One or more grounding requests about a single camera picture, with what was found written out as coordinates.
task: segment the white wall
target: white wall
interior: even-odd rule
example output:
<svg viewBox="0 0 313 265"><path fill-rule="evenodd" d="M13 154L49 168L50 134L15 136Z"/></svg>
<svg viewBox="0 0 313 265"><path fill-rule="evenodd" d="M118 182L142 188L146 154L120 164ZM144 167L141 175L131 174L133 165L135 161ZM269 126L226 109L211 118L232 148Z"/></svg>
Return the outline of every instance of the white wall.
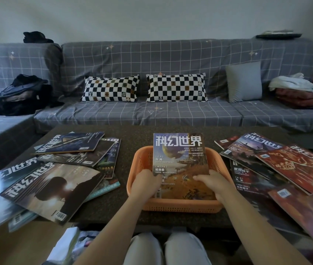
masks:
<svg viewBox="0 0 313 265"><path fill-rule="evenodd" d="M62 44L251 38L286 28L313 39L313 0L0 0L0 43L36 30Z"/></svg>

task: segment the floor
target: floor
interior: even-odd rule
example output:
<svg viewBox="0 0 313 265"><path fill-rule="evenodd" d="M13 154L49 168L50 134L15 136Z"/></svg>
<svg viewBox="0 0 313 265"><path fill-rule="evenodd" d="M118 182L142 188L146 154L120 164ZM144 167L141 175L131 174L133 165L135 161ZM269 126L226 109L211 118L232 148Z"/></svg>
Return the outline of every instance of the floor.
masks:
<svg viewBox="0 0 313 265"><path fill-rule="evenodd" d="M66 228L72 224L60 227L52 222L33 221L18 231L8 233L7 224L0 227L0 265L40 265L48 257L51 249L63 235ZM300 244L311 245L311 242L301 241ZM215 249L220 249L215 242L207 242L206 249L212 264L229 264L223 254L218 254ZM247 254L244 249L238 250L237 259L241 264L247 263Z"/></svg>

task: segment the forearm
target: forearm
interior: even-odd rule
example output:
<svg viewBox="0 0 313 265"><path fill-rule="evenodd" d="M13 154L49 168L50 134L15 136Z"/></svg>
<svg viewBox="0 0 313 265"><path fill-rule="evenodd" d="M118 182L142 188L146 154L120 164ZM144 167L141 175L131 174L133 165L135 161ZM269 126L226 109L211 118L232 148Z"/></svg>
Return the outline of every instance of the forearm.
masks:
<svg viewBox="0 0 313 265"><path fill-rule="evenodd" d="M254 265L310 264L239 192L231 190L222 194L221 198Z"/></svg>
<svg viewBox="0 0 313 265"><path fill-rule="evenodd" d="M128 198L74 265L122 264L143 204Z"/></svg>

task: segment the hand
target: hand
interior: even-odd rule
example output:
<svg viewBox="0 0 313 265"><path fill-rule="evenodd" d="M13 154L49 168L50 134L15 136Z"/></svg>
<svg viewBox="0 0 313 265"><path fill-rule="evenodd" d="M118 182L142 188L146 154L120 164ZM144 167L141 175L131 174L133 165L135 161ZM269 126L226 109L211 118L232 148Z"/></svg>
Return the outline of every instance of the hand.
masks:
<svg viewBox="0 0 313 265"><path fill-rule="evenodd" d="M130 197L145 204L160 188L162 176L154 176L149 169L143 169L133 181Z"/></svg>
<svg viewBox="0 0 313 265"><path fill-rule="evenodd" d="M229 181L227 181L221 174L214 170L209 170L209 175L193 176L194 180L202 181L208 188L210 188L216 194L217 200L222 203L222 194L225 191L235 190Z"/></svg>

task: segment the planet illustration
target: planet illustration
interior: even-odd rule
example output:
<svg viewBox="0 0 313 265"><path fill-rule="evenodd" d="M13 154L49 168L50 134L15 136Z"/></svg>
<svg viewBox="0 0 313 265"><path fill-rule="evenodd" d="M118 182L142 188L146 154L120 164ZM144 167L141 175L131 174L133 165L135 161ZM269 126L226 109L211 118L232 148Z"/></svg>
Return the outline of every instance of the planet illustration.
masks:
<svg viewBox="0 0 313 265"><path fill-rule="evenodd" d="M171 159L179 159L183 156L185 152L186 150L184 149L184 147L163 145L163 153Z"/></svg>

